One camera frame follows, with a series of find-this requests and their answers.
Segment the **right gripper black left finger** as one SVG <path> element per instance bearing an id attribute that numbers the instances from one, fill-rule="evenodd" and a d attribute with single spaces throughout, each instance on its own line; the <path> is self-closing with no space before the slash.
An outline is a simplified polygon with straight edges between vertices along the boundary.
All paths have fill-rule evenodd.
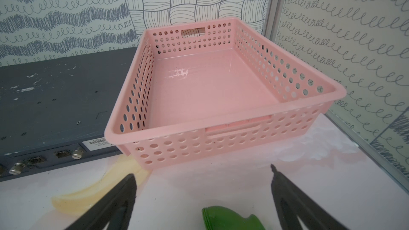
<path id="1" fill-rule="evenodd" d="M 126 230 L 136 199 L 136 179 L 128 174 L 68 230 Z"/>

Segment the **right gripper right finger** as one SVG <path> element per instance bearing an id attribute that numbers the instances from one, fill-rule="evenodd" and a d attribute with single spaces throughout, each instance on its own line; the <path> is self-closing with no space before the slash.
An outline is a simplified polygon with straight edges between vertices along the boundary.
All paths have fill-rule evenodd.
<path id="1" fill-rule="evenodd" d="M 271 165 L 274 174 L 271 192 L 283 230 L 345 230 L 346 227 L 333 218 L 283 173 Z"/>

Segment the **floral pink table mat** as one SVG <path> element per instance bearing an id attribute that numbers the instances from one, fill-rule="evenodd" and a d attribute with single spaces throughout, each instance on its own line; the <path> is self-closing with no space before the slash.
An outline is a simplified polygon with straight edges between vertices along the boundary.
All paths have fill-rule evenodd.
<path id="1" fill-rule="evenodd" d="M 116 157 L 1 183 L 1 229 L 62 230 L 75 217 L 52 198 L 88 187 Z M 294 139 L 155 170 L 137 189 L 132 230 L 202 230 L 201 210 L 225 206 L 280 228 L 271 165 L 351 230 L 406 230 L 409 196 L 327 117 Z"/>

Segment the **right green pipe fitting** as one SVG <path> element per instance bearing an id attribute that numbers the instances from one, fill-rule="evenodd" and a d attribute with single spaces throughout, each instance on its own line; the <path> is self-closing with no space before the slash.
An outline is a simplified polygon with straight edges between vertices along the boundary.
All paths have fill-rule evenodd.
<path id="1" fill-rule="evenodd" d="M 203 208 L 202 218 L 207 230 L 265 230 L 255 215 L 251 214 L 244 218 L 235 211 L 222 206 Z"/>

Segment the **black flat metal box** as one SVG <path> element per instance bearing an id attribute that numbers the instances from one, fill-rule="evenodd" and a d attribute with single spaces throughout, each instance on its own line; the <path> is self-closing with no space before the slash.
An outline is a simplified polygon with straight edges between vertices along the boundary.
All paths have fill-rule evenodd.
<path id="1" fill-rule="evenodd" d="M 1 68 L 1 181 L 118 155 L 104 130 L 136 48 Z"/>

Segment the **pink plastic basket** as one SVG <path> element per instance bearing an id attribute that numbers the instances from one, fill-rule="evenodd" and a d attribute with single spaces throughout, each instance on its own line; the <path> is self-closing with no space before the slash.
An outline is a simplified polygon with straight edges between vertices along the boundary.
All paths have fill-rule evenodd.
<path id="1" fill-rule="evenodd" d="M 154 170 L 303 135 L 346 93 L 238 18 L 149 28 L 104 137 Z"/>

